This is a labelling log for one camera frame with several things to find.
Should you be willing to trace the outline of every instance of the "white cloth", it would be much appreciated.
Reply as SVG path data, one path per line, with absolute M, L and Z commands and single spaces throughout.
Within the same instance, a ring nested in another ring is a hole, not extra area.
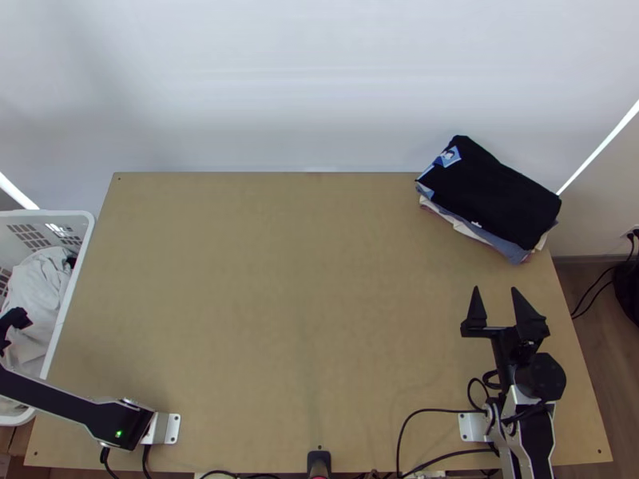
M 450 224 L 453 225 L 453 229 L 458 232 L 458 233 L 462 233 L 463 235 L 469 236 L 470 238 L 472 238 L 473 240 L 477 240 L 477 241 L 481 241 L 482 243 L 488 244 L 490 245 L 490 243 L 488 243 L 488 241 L 486 241 L 485 239 L 483 239 L 481 236 L 477 236 L 473 233 L 473 230 L 471 230 L 469 227 L 467 227 L 464 223 L 462 223 L 461 221 L 459 221 L 457 218 L 454 218 L 453 216 L 449 216 L 449 215 L 444 215 L 439 211 L 439 208 L 437 208 L 437 205 L 435 203 L 433 203 L 432 201 L 430 201 L 428 198 L 426 198 L 424 195 L 420 195 L 419 196 L 419 204 L 421 206 L 425 206 L 428 209 L 430 209 L 433 213 L 435 213 L 436 215 L 440 215 L 443 219 L 445 219 L 446 221 L 448 221 Z
M 459 221 L 457 218 L 454 218 L 453 216 L 442 214 L 439 211 L 439 208 L 437 208 L 437 205 L 435 203 L 433 203 L 432 201 L 430 201 L 428 198 L 426 198 L 424 195 L 419 195 L 419 205 L 429 208 L 433 213 L 436 213 L 437 215 L 440 215 L 443 219 L 445 219 L 446 221 L 451 223 L 453 225 L 453 229 L 456 232 L 462 233 L 463 235 L 466 235 L 466 236 L 469 236 L 473 240 L 481 241 L 482 243 L 490 245 L 490 243 L 488 241 L 483 239 L 481 236 L 475 235 L 473 233 L 473 230 L 471 230 L 469 227 L 467 227 L 464 223 Z M 534 250 L 532 252 L 541 251 L 544 248 L 544 246 L 546 245 L 546 240 L 547 239 L 548 239 L 548 232 L 545 232 L 542 235 L 542 237 L 539 238 L 539 241 L 535 245 Z
M 11 344 L 2 359 L 5 367 L 32 376 L 40 374 L 71 277 L 67 258 L 73 255 L 63 247 L 49 247 L 27 256 L 14 267 L 0 316 L 21 307 L 33 324 L 24 330 L 10 327 L 7 331 L 6 339 Z M 0 413 L 23 407 L 7 399 L 0 401 Z

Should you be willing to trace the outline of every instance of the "table surface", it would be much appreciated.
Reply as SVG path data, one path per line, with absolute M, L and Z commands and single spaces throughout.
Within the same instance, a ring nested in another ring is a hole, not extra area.
M 420 210 L 413 179 L 116 174 L 50 382 L 180 413 L 156 471 L 303 472 L 318 445 L 335 471 L 390 471 L 412 410 L 466 409 L 468 380 L 494 368 L 488 340 L 459 334 L 473 286 L 494 326 L 514 323 L 515 286 L 547 316 L 542 349 L 568 378 L 553 463 L 611 461 L 549 253 L 511 266 Z M 453 414 L 421 414 L 402 469 L 468 446 Z M 27 463 L 99 468 L 98 454 L 82 427 L 40 415 Z M 141 451 L 109 460 L 139 470 Z M 439 468 L 497 464 L 483 453 Z

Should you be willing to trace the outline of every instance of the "cable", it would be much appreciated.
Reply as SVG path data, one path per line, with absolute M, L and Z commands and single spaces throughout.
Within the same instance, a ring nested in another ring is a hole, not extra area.
M 486 385 L 482 382 L 481 379 L 479 378 L 472 378 L 469 382 L 468 382 L 468 386 L 466 387 L 466 396 L 468 396 L 468 402 L 475 408 L 475 410 L 482 412 L 482 413 L 486 413 L 485 410 L 483 410 L 481 407 L 477 406 L 477 404 L 475 403 L 475 401 L 473 401 L 472 396 L 470 396 L 470 388 L 473 386 L 473 384 L 475 384 L 476 382 L 479 383 L 479 385 L 484 389 L 484 393 L 486 393 L 486 400 L 488 401 L 488 399 L 490 398 L 490 394 L 488 394 L 488 389 L 486 388 Z
M 521 413 L 514 414 L 509 418 L 502 419 L 502 424 L 504 426 L 508 426 L 516 421 L 521 421 L 523 418 L 528 418 L 528 416 L 532 416 L 536 414 L 540 410 L 544 410 L 546 408 L 546 401 L 539 401 L 536 404 L 533 404 L 531 407 L 526 408 Z
M 449 457 L 462 456 L 464 454 L 492 453 L 492 452 L 493 452 L 492 449 L 465 449 L 463 451 L 455 451 L 453 453 L 443 454 L 443 455 L 441 455 L 439 457 L 436 457 L 435 459 L 431 459 L 428 462 L 424 462 L 423 464 L 420 464 L 417 467 L 414 467 L 413 469 L 411 469 L 410 471 L 408 471 L 405 474 L 402 474 L 402 475 L 398 474 L 397 478 L 398 479 L 403 479 L 404 477 L 408 477 L 411 474 L 416 473 L 417 471 L 425 469 L 429 465 L 433 465 L 435 462 L 443 461 L 444 459 L 448 459 Z
M 395 451 L 395 472 L 397 473 L 397 478 L 402 479 L 402 477 L 407 476 L 408 474 L 404 474 L 403 476 L 399 473 L 399 451 L 402 447 L 402 436 L 404 435 L 404 430 L 406 429 L 406 425 L 408 422 L 417 414 L 421 413 L 452 413 L 452 414 L 464 414 L 464 413 L 476 413 L 477 410 L 447 410 L 447 409 L 439 409 L 439 408 L 427 408 L 413 411 L 408 414 L 408 417 L 404 419 L 404 423 L 402 424 L 402 429 L 399 430 L 399 436 L 397 437 L 397 450 Z
M 485 471 L 484 469 L 480 469 L 479 472 L 486 476 L 487 479 L 488 477 L 494 476 L 496 473 L 498 473 L 499 469 L 488 469 L 487 471 Z
M 120 479 L 118 476 L 116 476 L 115 472 L 111 470 L 111 468 L 109 467 L 109 452 L 111 452 L 111 449 L 108 447 L 103 447 L 102 451 L 100 452 L 100 463 L 104 464 L 106 472 L 109 473 L 109 475 L 113 478 L 113 479 Z
M 484 383 L 484 386 L 492 390 L 502 390 L 502 385 L 499 382 L 490 382 L 490 378 L 493 378 L 494 376 L 497 376 L 498 374 L 499 374 L 499 371 L 497 370 L 491 370 L 491 371 L 488 371 L 487 373 L 484 373 L 484 375 L 482 376 L 482 382 Z
M 628 255 L 628 257 L 624 260 L 624 262 L 623 262 L 623 263 L 621 263 L 621 264 L 628 263 L 628 262 L 630 261 L 630 258 L 632 258 L 632 257 L 633 257 L 633 253 L 634 253 L 634 234 L 633 234 L 633 233 L 628 233 L 628 234 L 626 235 L 626 238 L 628 238 L 628 239 L 630 240 L 630 243 L 631 243 L 631 245 L 632 245 L 632 246 L 630 247 L 630 254 L 629 254 L 629 255 Z M 595 286 L 597 286 L 597 284 L 601 281 L 601 279 L 605 276 L 605 274 L 606 274 L 608 271 L 612 271 L 612 270 L 613 270 L 615 267 L 617 267 L 617 266 L 618 266 L 618 265 L 614 265 L 614 266 L 611 266 L 611 267 L 609 267 L 608 269 L 604 270 L 604 272 L 602 272 L 602 273 L 599 275 L 599 277 L 598 277 L 598 278 L 594 281 L 594 283 L 592 283 L 592 284 L 590 285 L 590 287 L 589 287 L 587 290 L 585 290 L 585 293 L 584 293 L 583 295 L 581 295 L 581 298 L 579 299 L 579 302 L 577 303 L 577 306 L 576 306 L 576 307 L 574 307 L 573 312 L 572 312 L 572 313 L 570 313 L 570 316 L 572 316 L 572 317 L 573 317 L 573 319 L 575 319 L 575 313 L 577 313 L 577 311 L 579 310 L 579 307 L 580 307 L 580 306 L 581 306 L 581 304 L 584 302 L 585 297 L 588 295 L 588 293 L 590 293 L 590 292 L 593 290 L 593 288 L 594 288 Z
M 225 476 L 232 477 L 233 479 L 240 479 L 240 476 L 238 476 L 237 474 L 230 473 L 229 471 L 225 471 L 223 469 L 214 469 L 212 471 L 208 471 L 204 476 L 201 476 L 200 479 L 212 476 L 213 474 L 224 474 Z
M 577 319 L 579 316 L 584 315 L 591 306 L 593 306 L 594 304 L 594 300 L 597 299 L 597 297 L 599 296 L 599 294 L 604 291 L 608 286 L 610 286 L 613 283 L 613 280 L 610 280 L 608 283 L 604 284 L 601 288 L 599 288 L 599 291 L 597 291 L 597 293 L 595 293 L 595 296 L 593 296 L 593 298 L 590 300 L 590 303 L 588 303 L 588 306 L 585 308 L 585 310 L 583 310 L 581 313 L 579 313 L 576 316 L 573 316 L 573 319 Z
M 142 453 L 142 472 L 144 473 L 146 479 L 153 479 L 151 477 L 151 474 L 149 473 L 149 470 L 146 469 L 146 465 L 149 462 L 149 452 L 151 451 L 151 445 L 150 444 L 145 444 L 145 451 L 144 453 Z

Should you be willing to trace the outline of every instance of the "wooden floor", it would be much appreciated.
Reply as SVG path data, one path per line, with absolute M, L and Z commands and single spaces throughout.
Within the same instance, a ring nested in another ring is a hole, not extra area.
M 607 263 L 560 264 L 557 272 L 570 309 L 585 289 L 609 266 Z M 639 477 L 639 327 L 627 319 L 612 287 L 597 298 L 588 313 L 574 322 L 614 462 L 555 468 L 557 479 L 634 479 Z M 121 479 L 142 478 L 141 473 L 119 473 Z M 102 471 L 51 469 L 50 479 L 101 479 Z M 153 474 L 157 479 L 185 479 L 187 474 Z

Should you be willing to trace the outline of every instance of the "white laundry basket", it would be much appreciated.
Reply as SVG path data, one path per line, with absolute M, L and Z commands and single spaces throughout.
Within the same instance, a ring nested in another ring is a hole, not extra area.
M 0 212 L 0 302 L 6 297 L 6 285 L 13 267 L 20 264 L 31 253 L 45 247 L 62 246 L 77 254 L 69 286 L 60 304 L 54 335 L 40 372 L 41 379 L 46 379 L 49 373 L 94 225 L 95 219 L 88 212 L 46 210 Z M 17 410 L 15 414 L 0 414 L 0 426 L 19 426 L 30 421 L 35 413 L 35 409 L 27 408 L 23 411 Z

